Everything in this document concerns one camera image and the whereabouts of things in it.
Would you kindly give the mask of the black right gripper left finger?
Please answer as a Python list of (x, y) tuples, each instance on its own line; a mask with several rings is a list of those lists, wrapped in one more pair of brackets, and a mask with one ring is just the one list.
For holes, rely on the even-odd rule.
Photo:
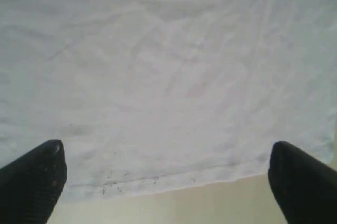
[(67, 180), (61, 140), (48, 140), (1, 168), (1, 223), (49, 220)]

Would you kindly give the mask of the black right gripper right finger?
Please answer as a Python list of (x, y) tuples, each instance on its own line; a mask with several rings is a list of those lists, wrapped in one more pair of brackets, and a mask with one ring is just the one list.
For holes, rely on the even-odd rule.
[(267, 176), (287, 223), (336, 223), (336, 171), (328, 165), (278, 141)]

